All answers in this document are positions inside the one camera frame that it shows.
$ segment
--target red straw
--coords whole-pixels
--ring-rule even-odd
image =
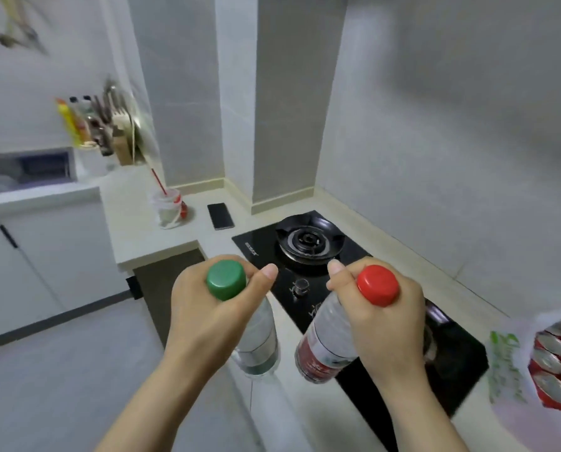
[[[153,172],[153,176],[155,176],[155,179],[157,179],[157,183],[161,187],[161,191],[164,193],[165,196],[167,196],[167,192],[165,191],[164,186],[161,185],[161,181],[157,177],[157,173],[155,172],[155,170],[153,168],[151,168],[151,171]]]

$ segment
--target bottle with red cap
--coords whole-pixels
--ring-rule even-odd
[[[362,270],[356,284],[370,303],[389,306],[400,293],[394,273],[383,266]],[[326,297],[295,351],[299,372],[310,382],[323,384],[358,358],[349,319],[335,292]]]

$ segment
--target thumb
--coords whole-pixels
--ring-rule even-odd
[[[333,281],[333,290],[337,293],[339,301],[350,319],[367,312],[372,307],[372,304],[362,296],[352,273],[342,262],[334,258],[328,263],[327,269]]]
[[[275,283],[278,272],[278,267],[274,263],[269,263],[255,273],[249,280],[247,287],[235,297],[235,302],[240,308],[241,314],[245,314],[244,318],[249,320],[254,315],[264,296],[270,291],[272,284]]]

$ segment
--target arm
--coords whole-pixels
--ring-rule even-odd
[[[395,274],[400,295],[390,306],[373,306],[360,294],[354,277],[367,265],[382,265]],[[345,308],[354,346],[390,411],[400,451],[467,452],[427,381],[421,286],[375,258],[347,267],[332,260],[328,268],[327,287],[337,292]]]
[[[209,267],[223,258],[243,264],[250,278],[239,295],[219,302],[208,291]],[[278,268],[258,271],[235,256],[186,268],[171,292],[171,325],[164,357],[96,448],[96,452],[171,450],[176,431],[202,388],[230,357],[276,279]]]

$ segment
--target person's left hand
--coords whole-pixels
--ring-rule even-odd
[[[237,260],[249,278],[236,297],[217,300],[205,282],[209,268],[220,260]],[[238,256],[218,256],[186,268],[171,291],[171,324],[163,364],[179,364],[208,380],[226,363],[247,322],[276,280],[274,264],[260,271]]]

